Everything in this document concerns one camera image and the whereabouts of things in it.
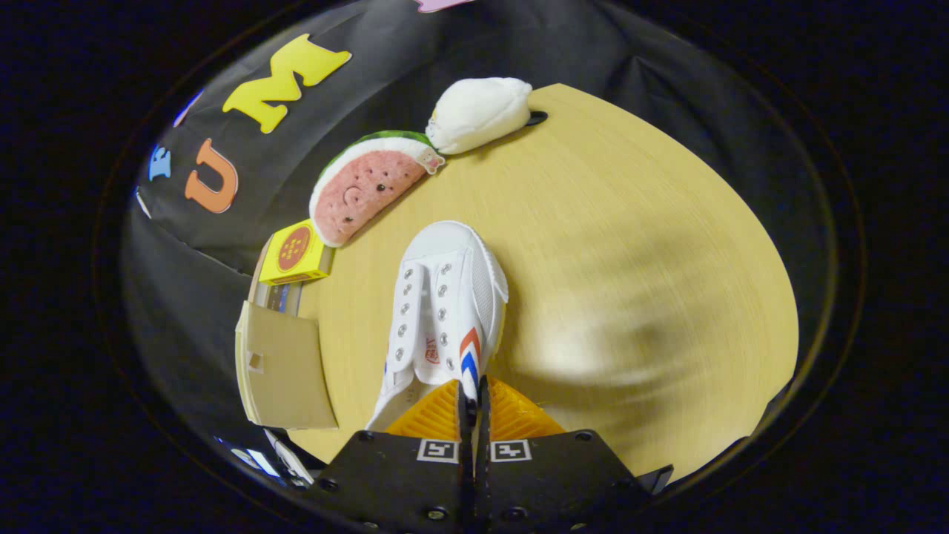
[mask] white plush toy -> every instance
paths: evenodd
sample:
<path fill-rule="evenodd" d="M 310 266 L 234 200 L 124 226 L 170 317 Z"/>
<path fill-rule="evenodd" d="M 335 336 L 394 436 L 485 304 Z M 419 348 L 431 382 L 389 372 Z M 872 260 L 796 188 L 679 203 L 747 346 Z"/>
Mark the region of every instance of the white plush toy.
<path fill-rule="evenodd" d="M 448 87 L 425 128 L 442 154 L 460 154 L 516 131 L 530 119 L 530 84 L 516 78 L 469 78 Z"/>

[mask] red and blue chevron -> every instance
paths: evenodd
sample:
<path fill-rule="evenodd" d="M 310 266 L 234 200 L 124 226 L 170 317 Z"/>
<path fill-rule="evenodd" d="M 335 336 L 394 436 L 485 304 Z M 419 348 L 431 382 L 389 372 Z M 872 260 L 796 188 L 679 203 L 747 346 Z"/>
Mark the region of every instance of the red and blue chevron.
<path fill-rule="evenodd" d="M 461 339 L 458 356 L 461 358 L 461 375 L 464 376 L 465 371 L 470 372 L 472 380 L 477 384 L 477 368 L 481 365 L 481 342 L 478 341 L 476 329 L 472 328 Z"/>

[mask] wooden table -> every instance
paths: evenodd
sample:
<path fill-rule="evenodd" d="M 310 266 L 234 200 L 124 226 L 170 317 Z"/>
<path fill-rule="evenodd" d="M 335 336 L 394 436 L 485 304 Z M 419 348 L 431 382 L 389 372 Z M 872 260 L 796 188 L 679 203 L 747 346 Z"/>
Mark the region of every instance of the wooden table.
<path fill-rule="evenodd" d="M 596 429 L 634 474 L 700 468 L 791 379 L 791 283 L 764 228 L 711 168 L 576 89 L 549 118 L 471 153 L 389 206 L 305 285 L 339 429 L 290 432 L 329 462 L 372 415 L 399 261 L 427 224 L 470 224 L 511 288 L 489 373 L 565 429 Z"/>

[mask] white sneaker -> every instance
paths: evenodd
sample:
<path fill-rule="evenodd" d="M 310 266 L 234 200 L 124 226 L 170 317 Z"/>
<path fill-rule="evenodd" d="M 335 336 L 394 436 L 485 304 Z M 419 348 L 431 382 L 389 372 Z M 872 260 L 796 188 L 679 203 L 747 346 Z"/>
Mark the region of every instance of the white sneaker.
<path fill-rule="evenodd" d="M 449 380 L 476 400 L 507 301 L 508 281 L 473 229 L 443 220 L 419 232 L 399 266 L 382 388 L 366 429 L 385 431 Z"/>

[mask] yellow letter m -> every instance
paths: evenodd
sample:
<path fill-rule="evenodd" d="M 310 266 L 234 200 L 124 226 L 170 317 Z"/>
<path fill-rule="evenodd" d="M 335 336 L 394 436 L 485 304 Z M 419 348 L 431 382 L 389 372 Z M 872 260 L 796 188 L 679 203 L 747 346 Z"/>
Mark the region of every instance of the yellow letter m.
<path fill-rule="evenodd" d="M 271 133 L 287 116 L 287 107 L 264 102 L 300 100 L 302 93 L 294 72 L 303 76 L 304 86 L 315 86 L 352 57 L 349 52 L 317 47 L 308 37 L 309 34 L 304 33 L 270 56 L 270 77 L 237 86 L 224 102 L 224 112 L 241 111 L 260 123 L 261 132 Z"/>

